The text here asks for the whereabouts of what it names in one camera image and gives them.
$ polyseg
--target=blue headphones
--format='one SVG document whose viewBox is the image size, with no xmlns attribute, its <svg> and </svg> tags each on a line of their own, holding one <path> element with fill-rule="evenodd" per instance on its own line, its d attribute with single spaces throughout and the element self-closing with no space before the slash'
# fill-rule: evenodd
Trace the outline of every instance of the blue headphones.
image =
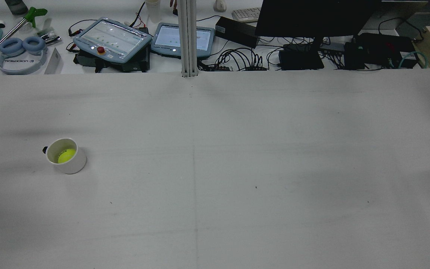
<svg viewBox="0 0 430 269">
<path fill-rule="evenodd" d="M 0 44 L 0 51 L 0 70 L 7 75 L 27 75 L 38 70 L 46 63 L 46 43 L 44 39 L 38 36 L 30 36 L 24 41 L 15 37 L 8 38 Z M 33 65 L 20 70 L 8 70 L 3 67 L 8 58 L 17 57 L 25 51 L 32 55 L 41 56 L 41 58 L 39 61 L 35 61 Z"/>
</svg>

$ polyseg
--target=headphone ear cushion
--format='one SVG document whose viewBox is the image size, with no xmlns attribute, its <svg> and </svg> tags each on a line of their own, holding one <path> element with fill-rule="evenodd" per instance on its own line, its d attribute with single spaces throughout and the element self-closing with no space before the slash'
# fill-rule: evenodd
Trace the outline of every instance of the headphone ear cushion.
<svg viewBox="0 0 430 269">
<path fill-rule="evenodd" d="M 30 36 L 22 42 L 22 47 L 29 53 L 34 54 L 46 47 L 44 39 L 38 36 Z"/>
<path fill-rule="evenodd" d="M 9 56 L 15 56 L 24 52 L 22 40 L 16 37 L 8 38 L 0 44 L 0 51 Z"/>
</svg>

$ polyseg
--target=touchscreen tablet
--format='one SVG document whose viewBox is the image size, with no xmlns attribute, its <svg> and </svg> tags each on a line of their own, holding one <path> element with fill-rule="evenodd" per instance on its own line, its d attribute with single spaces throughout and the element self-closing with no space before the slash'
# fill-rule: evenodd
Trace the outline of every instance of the touchscreen tablet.
<svg viewBox="0 0 430 269">
<path fill-rule="evenodd" d="M 197 58 L 208 58 L 212 52 L 215 29 L 197 27 Z M 181 57 L 180 34 L 178 24 L 159 23 L 150 49 L 159 55 Z"/>
<path fill-rule="evenodd" d="M 126 63 L 151 40 L 150 35 L 105 17 L 73 39 L 83 51 L 115 63 Z"/>
</svg>

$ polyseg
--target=yellow ball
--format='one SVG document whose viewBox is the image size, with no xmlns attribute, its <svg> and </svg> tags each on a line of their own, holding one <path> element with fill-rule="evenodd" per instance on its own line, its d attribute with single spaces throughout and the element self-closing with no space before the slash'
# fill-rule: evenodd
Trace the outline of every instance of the yellow ball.
<svg viewBox="0 0 430 269">
<path fill-rule="evenodd" d="M 75 149 L 68 148 L 61 152 L 59 158 L 57 159 L 58 163 L 65 163 L 70 160 L 75 154 Z"/>
</svg>

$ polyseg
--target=green spray nozzle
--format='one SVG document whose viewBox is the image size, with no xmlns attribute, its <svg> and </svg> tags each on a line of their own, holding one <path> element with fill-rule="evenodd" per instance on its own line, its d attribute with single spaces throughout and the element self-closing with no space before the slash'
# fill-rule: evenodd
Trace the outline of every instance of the green spray nozzle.
<svg viewBox="0 0 430 269">
<path fill-rule="evenodd" d="M 35 7 L 31 7 L 29 8 L 29 11 L 24 17 L 24 19 L 30 22 L 33 28 L 36 28 L 36 21 L 34 20 L 34 18 L 38 16 L 44 16 L 46 14 L 47 14 L 46 9 L 36 9 Z"/>
</svg>

